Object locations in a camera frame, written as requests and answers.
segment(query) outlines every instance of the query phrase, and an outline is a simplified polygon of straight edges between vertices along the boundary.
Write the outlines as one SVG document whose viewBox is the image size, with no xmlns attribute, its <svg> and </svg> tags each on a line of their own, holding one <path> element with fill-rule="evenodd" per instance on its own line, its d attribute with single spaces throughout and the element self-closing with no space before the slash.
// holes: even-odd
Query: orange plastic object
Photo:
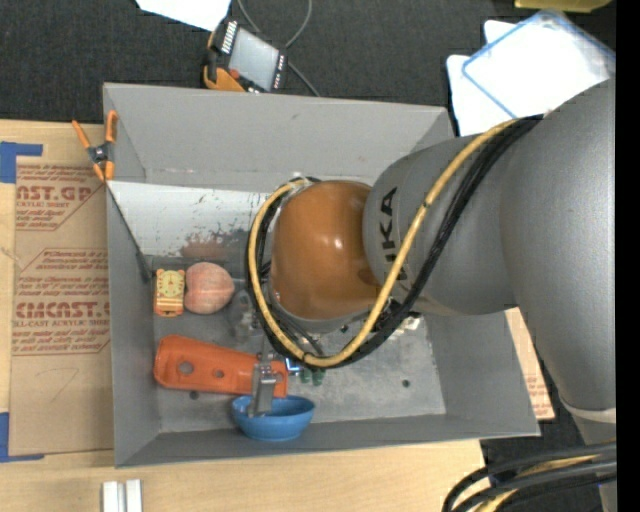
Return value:
<svg viewBox="0 0 640 512">
<path fill-rule="evenodd" d="M 153 366 L 153 376 L 166 388 L 209 393 L 251 394 L 255 355 L 212 343 L 170 334 L 160 340 Z M 287 396 L 287 369 L 284 363 L 272 361 L 276 376 L 282 376 L 274 396 Z"/>
<path fill-rule="evenodd" d="M 227 72 L 223 68 L 216 68 L 216 80 L 215 82 L 209 78 L 209 67 L 205 66 L 202 72 L 202 81 L 204 85 L 207 86 L 208 89 L 213 89 L 216 91 L 235 91 L 235 92 L 246 92 L 242 86 L 236 81 L 239 75 L 234 70 L 231 72 Z"/>
</svg>

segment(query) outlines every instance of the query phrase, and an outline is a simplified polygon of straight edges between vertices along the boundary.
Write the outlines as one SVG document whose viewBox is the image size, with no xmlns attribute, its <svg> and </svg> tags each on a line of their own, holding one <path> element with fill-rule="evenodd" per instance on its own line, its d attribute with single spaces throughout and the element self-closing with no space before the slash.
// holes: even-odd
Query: orange clamp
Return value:
<svg viewBox="0 0 640 512">
<path fill-rule="evenodd" d="M 221 347 L 178 334 L 160 340 L 153 366 L 153 376 L 166 388 L 250 395 L 255 354 Z M 286 366 L 272 361 L 277 384 L 273 395 L 287 396 Z"/>
<path fill-rule="evenodd" d="M 80 144 L 82 144 L 82 147 L 89 152 L 91 161 L 93 162 L 93 171 L 96 173 L 96 176 L 100 181 L 113 179 L 115 171 L 113 162 L 109 160 L 108 155 L 104 155 L 99 158 L 97 156 L 97 152 L 102 151 L 104 153 L 109 146 L 115 144 L 118 119 L 118 113 L 115 110 L 110 110 L 107 114 L 107 123 L 105 127 L 105 143 L 102 146 L 92 146 L 87 138 L 87 134 L 80 126 L 80 123 L 75 119 L 71 121 L 71 126 L 75 129 L 78 139 L 80 139 Z"/>
</svg>

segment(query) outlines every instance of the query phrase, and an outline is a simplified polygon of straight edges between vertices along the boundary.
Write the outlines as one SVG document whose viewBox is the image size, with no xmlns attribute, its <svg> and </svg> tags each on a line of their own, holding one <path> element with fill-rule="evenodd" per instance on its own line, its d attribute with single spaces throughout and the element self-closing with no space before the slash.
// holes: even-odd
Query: metal clamp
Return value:
<svg viewBox="0 0 640 512">
<path fill-rule="evenodd" d="M 109 111 L 107 115 L 105 142 L 99 146 L 92 146 L 86 133 L 77 121 L 71 121 L 73 128 L 80 139 L 82 147 L 87 150 L 89 159 L 93 163 L 93 171 L 100 181 L 111 180 L 114 175 L 114 165 L 111 160 L 113 145 L 116 142 L 116 124 L 118 114 L 115 110 Z"/>
<path fill-rule="evenodd" d="M 247 407 L 247 415 L 251 418 L 259 414 L 271 412 L 273 391 L 278 383 L 277 373 L 271 367 L 273 352 L 270 350 L 267 337 L 262 339 L 262 352 L 258 354 L 258 363 L 253 367 L 253 379 L 251 382 L 252 399 Z"/>
</svg>

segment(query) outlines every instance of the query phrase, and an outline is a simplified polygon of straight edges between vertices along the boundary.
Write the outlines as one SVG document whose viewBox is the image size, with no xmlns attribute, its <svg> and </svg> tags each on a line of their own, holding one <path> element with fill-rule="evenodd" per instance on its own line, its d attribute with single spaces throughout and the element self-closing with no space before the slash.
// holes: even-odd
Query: blue bowl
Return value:
<svg viewBox="0 0 640 512">
<path fill-rule="evenodd" d="M 274 398 L 272 410 L 263 416 L 247 416 L 251 396 L 236 398 L 232 404 L 233 419 L 248 437 L 258 441 L 290 441 L 307 428 L 315 404 L 300 396 Z"/>
</svg>

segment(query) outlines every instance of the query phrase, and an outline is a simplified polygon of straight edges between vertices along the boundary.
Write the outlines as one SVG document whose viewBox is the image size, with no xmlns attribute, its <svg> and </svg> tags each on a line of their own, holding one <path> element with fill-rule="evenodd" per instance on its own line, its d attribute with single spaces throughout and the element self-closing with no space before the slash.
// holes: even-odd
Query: metal bracket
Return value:
<svg viewBox="0 0 640 512">
<path fill-rule="evenodd" d="M 273 352 L 267 341 L 262 338 L 262 351 L 258 354 L 258 363 L 253 367 L 253 379 L 251 383 L 252 400 L 247 407 L 247 415 L 251 418 L 259 414 L 271 412 L 273 391 L 278 383 L 278 375 L 271 367 Z"/>
<path fill-rule="evenodd" d="M 142 512 L 142 481 L 103 482 L 101 512 Z"/>
</svg>

